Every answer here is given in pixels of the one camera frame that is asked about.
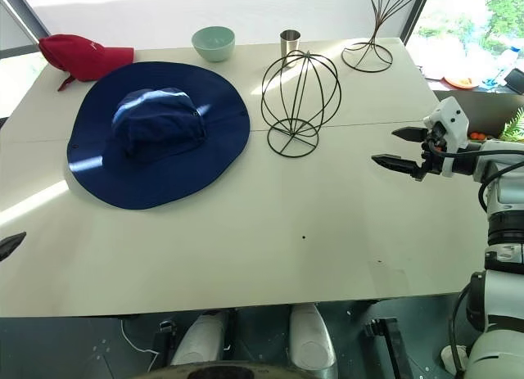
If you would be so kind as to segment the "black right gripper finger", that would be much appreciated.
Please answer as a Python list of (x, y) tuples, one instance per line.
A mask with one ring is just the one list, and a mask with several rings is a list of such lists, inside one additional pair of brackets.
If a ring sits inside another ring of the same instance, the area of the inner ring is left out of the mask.
[(427, 138), (427, 129), (403, 127), (392, 131), (391, 134), (408, 142), (424, 142)]
[(371, 156), (371, 159), (382, 168), (401, 174), (407, 174), (417, 181), (422, 181), (427, 173), (415, 161), (405, 160), (400, 156), (381, 154)]

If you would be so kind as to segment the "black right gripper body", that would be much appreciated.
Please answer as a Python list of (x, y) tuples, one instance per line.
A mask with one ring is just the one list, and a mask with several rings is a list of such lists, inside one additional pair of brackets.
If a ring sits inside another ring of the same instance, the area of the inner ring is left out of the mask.
[(441, 174), (444, 158), (436, 154), (446, 150), (445, 127), (437, 122), (432, 129), (427, 129), (422, 142), (422, 167), (431, 174)]

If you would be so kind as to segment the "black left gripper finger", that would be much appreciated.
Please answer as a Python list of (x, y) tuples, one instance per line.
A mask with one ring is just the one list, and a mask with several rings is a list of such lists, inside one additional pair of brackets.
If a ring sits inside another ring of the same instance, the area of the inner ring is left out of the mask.
[(27, 233), (20, 232), (9, 237), (5, 237), (0, 242), (0, 261), (8, 258), (15, 249), (22, 243), (25, 239)]

